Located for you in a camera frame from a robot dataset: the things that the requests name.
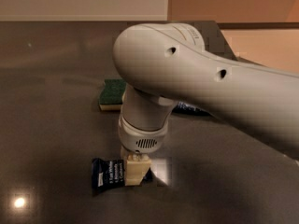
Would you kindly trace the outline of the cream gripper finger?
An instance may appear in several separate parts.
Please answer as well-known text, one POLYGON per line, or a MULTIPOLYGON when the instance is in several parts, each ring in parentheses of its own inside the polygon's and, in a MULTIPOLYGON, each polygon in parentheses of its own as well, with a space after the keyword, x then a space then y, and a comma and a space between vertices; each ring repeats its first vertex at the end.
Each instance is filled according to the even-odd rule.
POLYGON ((126 186, 138 186, 151 166, 151 159, 147 154, 137 154, 121 148, 124 162, 124 182, 126 186))

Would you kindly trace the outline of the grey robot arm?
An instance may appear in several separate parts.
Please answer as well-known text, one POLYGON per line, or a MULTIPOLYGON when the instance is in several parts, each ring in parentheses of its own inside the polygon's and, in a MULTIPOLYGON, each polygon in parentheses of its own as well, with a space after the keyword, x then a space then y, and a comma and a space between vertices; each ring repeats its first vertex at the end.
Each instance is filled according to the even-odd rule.
POLYGON ((126 185, 140 184, 149 170, 177 102, 298 157, 298 75, 212 54, 186 23, 127 28, 115 41, 113 61, 127 83, 119 118, 126 185))

